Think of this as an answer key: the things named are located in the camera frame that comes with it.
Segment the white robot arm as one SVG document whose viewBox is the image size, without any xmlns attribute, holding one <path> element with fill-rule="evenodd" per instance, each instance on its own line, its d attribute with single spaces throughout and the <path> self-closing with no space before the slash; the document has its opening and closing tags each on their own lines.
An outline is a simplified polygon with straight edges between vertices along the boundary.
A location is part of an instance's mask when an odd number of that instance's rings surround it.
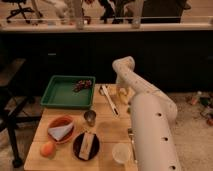
<svg viewBox="0 0 213 171">
<path fill-rule="evenodd" d="M 164 92 L 134 72 L 131 56 L 114 60 L 116 87 L 131 88 L 131 126 L 138 171 L 182 171 L 170 131 L 177 105 Z"/>
</svg>

